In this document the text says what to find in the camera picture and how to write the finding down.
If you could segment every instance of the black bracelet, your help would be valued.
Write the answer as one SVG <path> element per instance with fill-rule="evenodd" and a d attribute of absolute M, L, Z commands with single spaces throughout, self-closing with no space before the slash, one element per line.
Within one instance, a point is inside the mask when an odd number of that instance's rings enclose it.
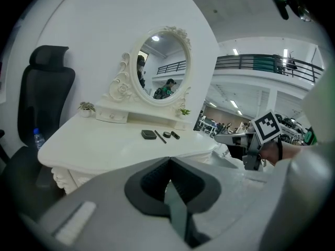
<path fill-rule="evenodd" d="M 277 146 L 278 146 L 278 161 L 280 161 L 283 159 L 283 144 L 281 138 L 278 138 Z"/>

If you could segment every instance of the plastic bottle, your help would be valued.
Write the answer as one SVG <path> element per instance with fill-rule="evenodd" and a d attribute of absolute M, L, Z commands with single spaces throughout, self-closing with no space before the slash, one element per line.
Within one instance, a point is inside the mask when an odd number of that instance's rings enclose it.
<path fill-rule="evenodd" d="M 35 140 L 35 145 L 37 147 L 37 149 L 41 149 L 42 145 L 45 142 L 45 139 L 43 137 L 43 135 L 40 133 L 40 130 L 38 128 L 35 128 L 33 130 L 33 138 Z"/>

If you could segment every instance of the oval mirror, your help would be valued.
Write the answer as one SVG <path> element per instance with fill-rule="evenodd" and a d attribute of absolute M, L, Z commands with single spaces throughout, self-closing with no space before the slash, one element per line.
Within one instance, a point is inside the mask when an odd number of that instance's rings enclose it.
<path fill-rule="evenodd" d="M 180 41 L 160 31 L 145 41 L 137 57 L 137 76 L 145 93 L 154 99 L 173 96 L 185 77 L 186 54 Z"/>

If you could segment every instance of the small succulent plant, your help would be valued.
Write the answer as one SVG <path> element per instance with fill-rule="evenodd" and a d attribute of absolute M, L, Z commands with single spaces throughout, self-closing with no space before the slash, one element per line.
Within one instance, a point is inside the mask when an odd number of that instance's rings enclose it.
<path fill-rule="evenodd" d="M 189 115 L 189 113 L 191 112 L 190 110 L 183 109 L 183 108 L 180 108 L 179 111 L 182 112 L 182 115 Z"/>
<path fill-rule="evenodd" d="M 92 103 L 89 103 L 89 102 L 81 102 L 80 106 L 78 107 L 78 109 L 81 109 L 81 110 L 91 110 L 91 111 L 95 112 L 94 105 Z"/>

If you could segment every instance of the balcony railing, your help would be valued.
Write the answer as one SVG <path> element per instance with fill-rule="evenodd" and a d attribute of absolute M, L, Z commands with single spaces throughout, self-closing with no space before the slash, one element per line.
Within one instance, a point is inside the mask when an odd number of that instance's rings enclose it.
<path fill-rule="evenodd" d="M 177 72 L 186 69 L 186 61 L 171 63 L 158 68 L 157 74 Z"/>
<path fill-rule="evenodd" d="M 298 77 L 315 83 L 323 69 L 313 64 L 279 55 L 241 54 L 220 56 L 216 70 L 249 69 Z"/>

